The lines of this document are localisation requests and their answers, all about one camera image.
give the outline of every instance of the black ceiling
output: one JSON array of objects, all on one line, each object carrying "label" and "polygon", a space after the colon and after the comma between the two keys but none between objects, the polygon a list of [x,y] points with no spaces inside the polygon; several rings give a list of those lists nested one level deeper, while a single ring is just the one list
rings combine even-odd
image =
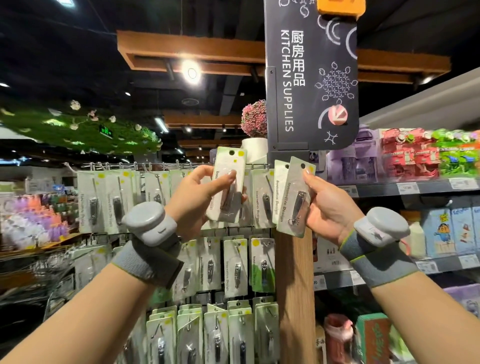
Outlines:
[{"label": "black ceiling", "polygon": [[[263,80],[255,83],[252,77],[205,75],[202,86],[193,88],[178,74],[171,81],[166,73],[132,71],[117,51],[115,35],[133,30],[264,40],[260,0],[72,1],[73,8],[57,0],[1,1],[0,82],[11,87],[0,87],[0,100],[13,97],[55,108],[75,99],[155,129],[158,109],[240,114],[246,104],[265,97]],[[453,71],[434,84],[480,66],[479,18],[479,0],[367,0],[358,22],[359,48],[451,56]],[[431,84],[415,91],[411,85],[361,83],[360,115]],[[185,106],[186,98],[199,103]],[[162,136],[163,148],[192,136],[235,137],[233,130],[174,131]]]}]

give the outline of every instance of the pink bottle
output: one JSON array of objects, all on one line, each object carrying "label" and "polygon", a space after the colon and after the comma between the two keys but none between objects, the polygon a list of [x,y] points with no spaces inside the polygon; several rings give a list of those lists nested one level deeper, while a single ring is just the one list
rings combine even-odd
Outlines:
[{"label": "pink bottle", "polygon": [[345,315],[330,314],[325,318],[325,344],[327,357],[334,364],[352,362],[351,347],[353,323]]}]

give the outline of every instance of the white wearable sensor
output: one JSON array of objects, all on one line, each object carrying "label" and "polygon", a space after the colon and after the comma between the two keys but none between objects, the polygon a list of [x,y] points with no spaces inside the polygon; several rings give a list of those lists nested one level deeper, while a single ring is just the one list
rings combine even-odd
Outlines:
[{"label": "white wearable sensor", "polygon": [[137,238],[147,246],[160,246],[177,230],[177,223],[155,201],[135,205],[122,219]]},{"label": "white wearable sensor", "polygon": [[407,221],[400,214],[385,207],[372,208],[365,217],[356,221],[353,227],[362,238],[378,248],[410,235]]}]

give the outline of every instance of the person's left hand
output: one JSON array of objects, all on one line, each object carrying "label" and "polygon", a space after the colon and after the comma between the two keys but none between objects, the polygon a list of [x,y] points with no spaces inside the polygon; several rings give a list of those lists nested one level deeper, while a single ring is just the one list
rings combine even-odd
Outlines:
[{"label": "person's left hand", "polygon": [[208,220],[205,216],[212,197],[230,188],[235,181],[237,171],[232,170],[216,180],[201,184],[205,176],[213,175],[213,166],[198,166],[186,176],[178,189],[165,206],[165,212],[177,222],[177,235],[184,241],[196,237],[203,224]]}]

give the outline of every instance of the vase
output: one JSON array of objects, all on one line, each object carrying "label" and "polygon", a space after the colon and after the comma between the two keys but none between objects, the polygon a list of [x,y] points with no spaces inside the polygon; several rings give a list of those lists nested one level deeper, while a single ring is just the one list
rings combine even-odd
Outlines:
[{"label": "vase", "polygon": [[247,150],[247,164],[251,164],[254,162],[266,162],[266,155],[268,152],[267,138],[243,139],[241,142],[241,147]]}]

